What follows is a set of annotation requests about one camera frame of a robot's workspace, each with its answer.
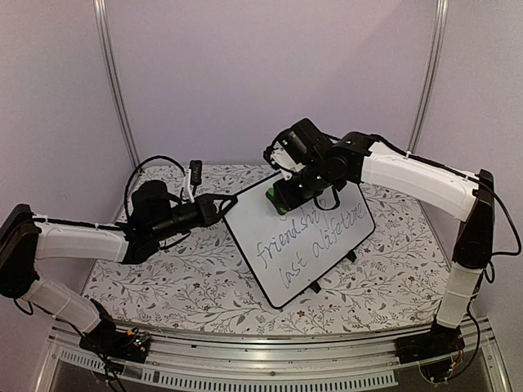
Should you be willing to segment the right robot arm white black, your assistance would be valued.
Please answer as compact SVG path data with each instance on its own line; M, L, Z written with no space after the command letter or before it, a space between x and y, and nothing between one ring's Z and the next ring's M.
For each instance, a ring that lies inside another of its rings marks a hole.
M447 212L459 221L438 325L422 339L430 356L454 343L455 329L481 285L493 252L494 180L489 171L459 171L396 148L385 138L351 131L336 139L304 118L279 133L263 158L282 179L267 197L279 214L317 199L325 189L337 194L348 184L382 186Z

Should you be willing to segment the white whiteboard black frame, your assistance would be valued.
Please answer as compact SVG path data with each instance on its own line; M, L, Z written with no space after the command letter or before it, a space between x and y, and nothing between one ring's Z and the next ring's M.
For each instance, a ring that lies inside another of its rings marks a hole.
M266 191L279 175L239 191L224 221L258 286L281 309L319 281L367 239L375 222L358 185L348 184L340 206L322 211L313 201L286 215L277 213Z

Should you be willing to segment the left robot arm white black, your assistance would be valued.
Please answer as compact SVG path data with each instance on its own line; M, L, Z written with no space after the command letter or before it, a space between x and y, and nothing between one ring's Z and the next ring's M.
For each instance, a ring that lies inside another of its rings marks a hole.
M1 227L1 295L28 301L85 334L103 354L121 348L121 336L102 305L36 269L46 259L103 260L138 265L163 250L164 240L186 238L195 228L223 219L238 202L234 195L201 194L182 201L161 180L146 181L132 194L132 214L123 223L98 225L52 220L29 205L13 208Z

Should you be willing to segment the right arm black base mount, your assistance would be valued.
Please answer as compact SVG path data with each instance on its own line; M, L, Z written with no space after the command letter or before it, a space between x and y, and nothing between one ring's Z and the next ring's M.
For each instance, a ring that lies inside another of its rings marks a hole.
M449 355L465 348L460 327L432 324L428 332L403 336L394 340L395 354L401 364L415 363Z

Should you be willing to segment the green black whiteboard eraser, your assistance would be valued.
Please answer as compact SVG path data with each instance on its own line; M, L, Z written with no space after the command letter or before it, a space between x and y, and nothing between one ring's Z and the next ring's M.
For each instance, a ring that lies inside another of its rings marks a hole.
M288 213L288 208L284 200L277 194L274 187L267 189L266 198L270 201L279 215L284 216Z

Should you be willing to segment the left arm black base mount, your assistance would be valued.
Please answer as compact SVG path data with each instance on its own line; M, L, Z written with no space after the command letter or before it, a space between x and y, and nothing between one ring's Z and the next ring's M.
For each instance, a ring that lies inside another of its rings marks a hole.
M136 327L121 332L112 323L100 323L91 332L83 333L79 347L102 357L145 363L150 344L148 332Z

